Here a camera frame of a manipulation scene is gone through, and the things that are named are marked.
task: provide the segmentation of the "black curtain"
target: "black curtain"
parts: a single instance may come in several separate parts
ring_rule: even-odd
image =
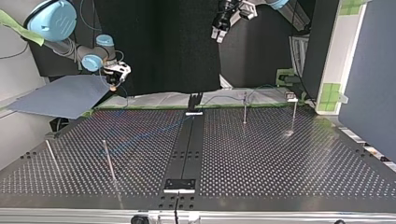
[[[219,88],[219,46],[210,38],[217,3],[95,0],[103,34],[113,36],[133,68],[123,84],[129,95]]]

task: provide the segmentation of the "metal rod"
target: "metal rod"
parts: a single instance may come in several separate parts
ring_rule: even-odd
[[[296,101],[296,102],[294,103],[293,121],[291,122],[291,131],[292,131],[292,132],[294,132],[294,121],[295,121],[295,119],[296,119],[297,104],[298,104],[298,101]]]
[[[244,111],[244,124],[247,123],[247,105],[245,105],[245,111]]]
[[[117,181],[116,175],[114,174],[113,163],[111,162],[111,158],[110,158],[110,153],[108,152],[108,147],[107,147],[106,140],[103,140],[103,147],[105,148],[105,152],[106,152],[106,155],[107,155],[108,167],[110,168],[110,172],[111,172],[111,175],[113,177],[113,180]]]
[[[248,93],[245,92],[245,97],[244,97],[244,124],[247,123],[247,115],[248,115]]]
[[[295,118],[296,118],[296,112],[297,112],[297,103],[298,103],[298,101],[296,101],[296,102],[294,103],[293,121],[294,121],[294,120],[295,120]]]
[[[50,141],[46,140],[47,148],[49,149],[50,156],[53,160],[56,160],[55,155],[53,154],[52,147],[50,146]]]

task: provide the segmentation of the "white wall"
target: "white wall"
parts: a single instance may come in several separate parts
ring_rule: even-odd
[[[0,58],[21,52],[26,42],[11,29],[0,25]],[[50,117],[14,113],[2,109],[17,97],[45,85],[38,74],[32,52],[0,59],[0,170],[21,154],[38,146],[50,132]]]
[[[365,10],[366,5],[362,5],[358,15],[337,16],[318,96],[325,83],[341,84],[340,93],[344,94]],[[317,112],[320,115],[338,115],[340,107],[341,103],[338,103],[335,111],[326,112],[318,111],[317,106]]]

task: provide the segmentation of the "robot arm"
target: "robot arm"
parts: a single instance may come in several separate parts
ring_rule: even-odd
[[[241,18],[250,21],[258,16],[258,5],[268,5],[279,11],[298,31],[310,22],[297,0],[219,0],[218,13],[212,23],[212,38],[222,43],[237,21]]]
[[[24,28],[42,35],[44,44],[55,53],[82,63],[91,72],[103,69],[112,91],[131,73],[129,65],[117,61],[114,41],[110,35],[97,36],[96,47],[93,49],[69,38],[77,23],[77,12],[69,1],[0,1],[0,8],[19,24],[23,24]]]

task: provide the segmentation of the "perforated metal table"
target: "perforated metal table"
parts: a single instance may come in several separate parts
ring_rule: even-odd
[[[0,172],[0,207],[396,213],[396,174],[305,107],[104,110]],[[110,150],[112,180],[102,140]],[[164,194],[167,179],[194,194]]]

